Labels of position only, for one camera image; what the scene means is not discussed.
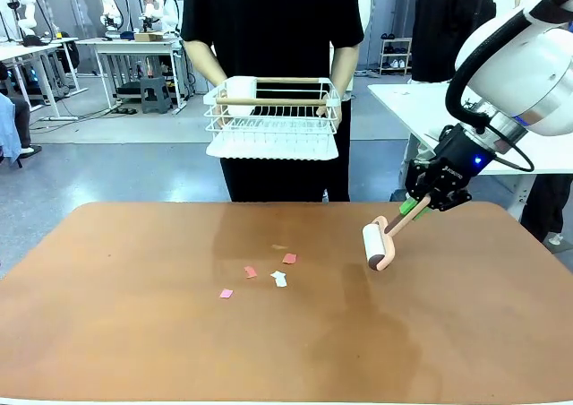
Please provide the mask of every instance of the floor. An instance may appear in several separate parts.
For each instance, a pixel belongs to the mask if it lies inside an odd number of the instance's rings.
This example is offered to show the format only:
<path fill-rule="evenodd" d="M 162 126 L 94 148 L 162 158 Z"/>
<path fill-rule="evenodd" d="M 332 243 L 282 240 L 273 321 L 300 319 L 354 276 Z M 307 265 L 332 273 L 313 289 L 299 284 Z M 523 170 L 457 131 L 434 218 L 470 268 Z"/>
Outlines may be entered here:
<path fill-rule="evenodd" d="M 356 78 L 353 100 L 352 139 L 372 141 L 382 139 L 406 139 L 404 126 L 391 114 L 381 114 L 383 106 L 368 91 L 368 85 L 381 83 L 405 83 L 403 76 L 381 78 Z M 80 78 L 80 86 L 89 88 L 77 96 L 57 103 L 63 116 L 84 116 L 107 108 L 107 101 L 99 78 Z M 139 110 L 137 103 L 129 108 Z M 42 121 L 32 126 L 37 143 L 185 143 L 210 142 L 211 135 L 205 132 L 209 120 L 203 116 L 205 106 L 201 96 L 190 98 L 187 106 L 176 116 L 171 114 L 138 114 L 135 116 L 108 115 L 101 118 L 83 118 L 80 123 Z M 52 115 L 50 108 L 42 108 L 32 114 L 34 121 Z"/>
<path fill-rule="evenodd" d="M 357 79 L 355 91 L 350 165 L 354 202 L 389 199 L 397 185 L 406 146 L 406 131 L 368 92 L 367 85 L 373 82 L 378 81 Z M 65 106 L 74 113 L 97 110 L 101 99 L 95 96 L 96 90 L 88 93 L 89 96 L 66 99 Z M 89 127 L 91 122 L 49 129 L 41 127 L 60 124 L 32 125 L 39 129 L 34 131 L 33 139 L 43 144 L 43 152 L 25 160 L 21 170 L 8 168 L 6 162 L 0 166 L 0 278 L 59 221 L 84 203 L 227 201 L 218 161 L 205 154 L 207 144 L 201 139 L 205 132 L 197 124 L 202 120 L 200 100 L 199 97 L 193 100 L 195 107 L 188 108 L 187 115 L 182 113 L 175 118 L 130 116 L 91 120 L 100 121 L 95 127 Z M 58 107 L 64 110 L 64 104 L 60 102 Z M 35 119 L 46 112 L 46 108 L 35 112 Z M 169 130 L 161 133 L 162 125 Z M 68 127 L 73 132 L 57 136 L 63 130 L 68 132 Z M 195 132 L 196 136 L 180 135 L 187 132 Z M 65 143 L 66 140 L 78 143 Z M 476 178 L 470 190 L 478 201 L 507 206 L 511 199 L 510 191 L 493 177 Z M 565 218 L 564 235 L 571 241 L 573 203 L 566 208 Z M 573 271 L 573 251 L 559 254 L 559 258 Z"/>

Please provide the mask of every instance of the pink paper scrap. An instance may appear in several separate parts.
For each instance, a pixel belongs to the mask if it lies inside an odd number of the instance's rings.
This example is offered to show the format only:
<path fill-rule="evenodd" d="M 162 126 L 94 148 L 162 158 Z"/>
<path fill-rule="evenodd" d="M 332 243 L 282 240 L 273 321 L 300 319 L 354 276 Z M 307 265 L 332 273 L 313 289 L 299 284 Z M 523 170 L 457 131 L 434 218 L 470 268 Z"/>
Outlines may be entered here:
<path fill-rule="evenodd" d="M 219 297 L 222 297 L 224 299 L 229 299 L 231 295 L 233 295 L 233 290 L 224 289 L 223 291 L 221 291 L 221 296 Z"/>
<path fill-rule="evenodd" d="M 285 258 L 283 259 L 283 263 L 295 264 L 296 263 L 296 254 L 288 253 L 287 255 L 285 255 Z"/>
<path fill-rule="evenodd" d="M 254 278 L 257 276 L 257 272 L 254 271 L 252 266 L 245 266 L 244 271 L 247 272 L 247 278 Z"/>

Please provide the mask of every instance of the shoe rack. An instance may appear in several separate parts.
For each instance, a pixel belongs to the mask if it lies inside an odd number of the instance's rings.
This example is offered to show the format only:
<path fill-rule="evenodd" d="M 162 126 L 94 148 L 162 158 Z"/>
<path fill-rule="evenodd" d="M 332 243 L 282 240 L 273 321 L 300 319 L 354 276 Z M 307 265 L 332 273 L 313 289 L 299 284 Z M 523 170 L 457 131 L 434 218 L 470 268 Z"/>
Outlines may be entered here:
<path fill-rule="evenodd" d="M 403 72 L 407 75 L 412 70 L 412 38 L 382 39 L 380 57 L 380 75 L 383 72 Z M 397 63 L 398 67 L 393 67 L 393 63 Z"/>

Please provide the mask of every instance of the paper scrap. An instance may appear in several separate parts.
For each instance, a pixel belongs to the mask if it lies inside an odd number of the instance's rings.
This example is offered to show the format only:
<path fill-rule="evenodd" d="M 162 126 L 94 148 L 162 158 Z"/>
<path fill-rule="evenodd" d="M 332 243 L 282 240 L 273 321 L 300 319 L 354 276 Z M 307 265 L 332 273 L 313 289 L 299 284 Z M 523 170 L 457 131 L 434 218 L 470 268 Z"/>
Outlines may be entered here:
<path fill-rule="evenodd" d="M 279 271 L 274 271 L 273 273 L 270 274 L 270 276 L 275 279 L 275 282 L 277 283 L 277 287 L 286 287 L 287 286 L 287 280 L 285 279 L 285 277 L 286 277 L 285 273 L 279 272 Z"/>
<path fill-rule="evenodd" d="M 254 278 L 257 276 L 257 272 L 254 271 L 252 266 L 245 266 L 244 271 L 247 272 L 247 278 Z"/>
<path fill-rule="evenodd" d="M 233 290 L 224 289 L 223 291 L 221 291 L 221 296 L 219 297 L 222 297 L 224 299 L 229 299 L 231 295 L 233 295 Z"/>
<path fill-rule="evenodd" d="M 283 259 L 283 263 L 295 264 L 296 263 L 296 254 L 288 253 L 287 255 L 285 255 L 285 258 Z"/>

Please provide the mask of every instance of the green tape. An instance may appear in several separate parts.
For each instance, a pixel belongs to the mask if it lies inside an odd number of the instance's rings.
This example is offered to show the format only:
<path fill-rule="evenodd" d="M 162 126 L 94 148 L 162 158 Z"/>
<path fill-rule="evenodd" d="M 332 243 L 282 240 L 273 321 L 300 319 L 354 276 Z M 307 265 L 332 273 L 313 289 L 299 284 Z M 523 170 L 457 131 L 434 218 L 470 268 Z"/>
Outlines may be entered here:
<path fill-rule="evenodd" d="M 414 198 L 409 198 L 407 201 L 400 205 L 400 214 L 407 215 L 415 206 L 418 204 L 418 201 Z"/>
<path fill-rule="evenodd" d="M 413 208 L 418 205 L 418 203 L 419 202 L 416 199 L 412 197 L 409 198 L 407 201 L 402 203 L 402 205 L 400 205 L 400 214 L 407 215 Z M 430 208 L 424 208 L 418 215 L 414 217 L 414 221 L 421 219 L 422 216 L 429 211 L 431 211 Z"/>
<path fill-rule="evenodd" d="M 426 212 L 430 212 L 430 211 L 431 211 L 430 208 L 427 208 L 427 207 L 424 208 L 418 215 L 416 215 L 416 216 L 414 217 L 414 221 L 421 219 L 422 216 L 423 216 Z"/>

